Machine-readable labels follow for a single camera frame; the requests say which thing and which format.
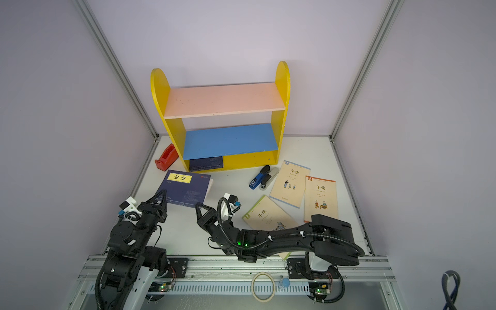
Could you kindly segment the beige book green edge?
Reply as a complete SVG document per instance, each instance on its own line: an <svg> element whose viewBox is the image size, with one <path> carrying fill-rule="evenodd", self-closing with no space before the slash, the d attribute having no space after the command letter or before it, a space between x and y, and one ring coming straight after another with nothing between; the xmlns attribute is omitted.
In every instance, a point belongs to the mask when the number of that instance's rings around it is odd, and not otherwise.
<svg viewBox="0 0 496 310"><path fill-rule="evenodd" d="M242 218L254 230L280 231L299 226L293 217L266 195L263 195Z"/></svg>

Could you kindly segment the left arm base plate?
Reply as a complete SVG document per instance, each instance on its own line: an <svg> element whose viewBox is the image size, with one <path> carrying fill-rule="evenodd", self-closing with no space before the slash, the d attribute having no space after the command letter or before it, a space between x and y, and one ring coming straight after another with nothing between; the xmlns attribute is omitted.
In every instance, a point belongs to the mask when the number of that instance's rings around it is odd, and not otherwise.
<svg viewBox="0 0 496 310"><path fill-rule="evenodd" d="M165 267L159 270L156 278L177 279L185 278L189 259L187 257L167 257Z"/></svg>

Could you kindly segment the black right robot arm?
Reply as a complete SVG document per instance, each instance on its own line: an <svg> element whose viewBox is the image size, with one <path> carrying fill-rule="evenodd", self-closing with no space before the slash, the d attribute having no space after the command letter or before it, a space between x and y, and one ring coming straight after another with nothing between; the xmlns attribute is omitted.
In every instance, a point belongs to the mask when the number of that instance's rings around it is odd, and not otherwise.
<svg viewBox="0 0 496 310"><path fill-rule="evenodd" d="M365 251L355 243L351 224L321 214L296 228L277 231L238 229L232 221L224 221L221 205L217 208L197 203L197 224L210 235L211 240L226 255L235 255L239 261L255 263L259 258L285 252L314 253L334 266L357 266Z"/></svg>

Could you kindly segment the dark purple book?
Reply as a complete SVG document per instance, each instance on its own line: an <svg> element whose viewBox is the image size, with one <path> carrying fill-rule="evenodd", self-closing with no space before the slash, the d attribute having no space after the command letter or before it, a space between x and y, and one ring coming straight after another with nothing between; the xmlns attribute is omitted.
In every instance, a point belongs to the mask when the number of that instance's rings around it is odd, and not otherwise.
<svg viewBox="0 0 496 310"><path fill-rule="evenodd" d="M166 191L168 204L194 208L197 203L204 203L212 185L209 174L169 169L156 194Z"/></svg>
<svg viewBox="0 0 496 310"><path fill-rule="evenodd" d="M199 158L189 160L189 171L210 171L223 168L223 157Z"/></svg>

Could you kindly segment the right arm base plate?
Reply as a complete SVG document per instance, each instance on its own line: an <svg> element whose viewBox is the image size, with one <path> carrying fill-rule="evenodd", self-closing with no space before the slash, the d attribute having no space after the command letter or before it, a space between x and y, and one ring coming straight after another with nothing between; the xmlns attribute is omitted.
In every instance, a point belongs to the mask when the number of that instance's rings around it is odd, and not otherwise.
<svg viewBox="0 0 496 310"><path fill-rule="evenodd" d="M290 279L307 279L307 280L338 280L337 270L328 267L327 271L314 271L310 268L308 260L305 258L288 258L286 269Z"/></svg>

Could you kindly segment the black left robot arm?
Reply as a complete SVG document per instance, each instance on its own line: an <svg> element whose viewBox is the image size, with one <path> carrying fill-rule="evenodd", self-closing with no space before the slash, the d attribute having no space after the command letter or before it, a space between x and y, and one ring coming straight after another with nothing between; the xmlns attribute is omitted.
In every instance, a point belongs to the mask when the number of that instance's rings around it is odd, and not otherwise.
<svg viewBox="0 0 496 310"><path fill-rule="evenodd" d="M158 224L166 221L167 191L140 204L130 196L120 208L96 278L98 309L140 309L154 279L168 266L166 250L148 245Z"/></svg>

